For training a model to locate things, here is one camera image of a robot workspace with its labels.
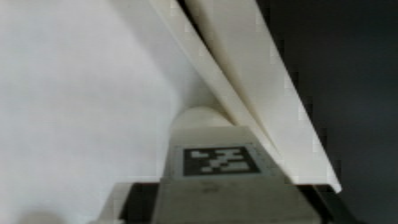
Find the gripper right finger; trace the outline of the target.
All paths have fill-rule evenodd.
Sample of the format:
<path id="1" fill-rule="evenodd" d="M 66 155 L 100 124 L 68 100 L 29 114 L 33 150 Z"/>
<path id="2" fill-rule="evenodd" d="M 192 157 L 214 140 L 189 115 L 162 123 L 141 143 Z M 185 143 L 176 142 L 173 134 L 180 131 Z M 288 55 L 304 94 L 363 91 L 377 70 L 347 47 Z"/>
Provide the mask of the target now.
<path id="1" fill-rule="evenodd" d="M 329 185 L 299 185 L 297 188 L 320 215 L 320 224 L 368 224 L 356 218 Z"/>

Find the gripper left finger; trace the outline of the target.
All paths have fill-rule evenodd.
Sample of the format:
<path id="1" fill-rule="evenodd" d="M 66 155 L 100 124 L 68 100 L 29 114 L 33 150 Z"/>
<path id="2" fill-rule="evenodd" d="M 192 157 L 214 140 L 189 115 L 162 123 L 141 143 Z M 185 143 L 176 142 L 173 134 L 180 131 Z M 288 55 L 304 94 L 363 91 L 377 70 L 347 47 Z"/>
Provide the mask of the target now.
<path id="1" fill-rule="evenodd" d="M 152 224 L 159 182 L 118 183 L 104 210 L 88 224 Z"/>

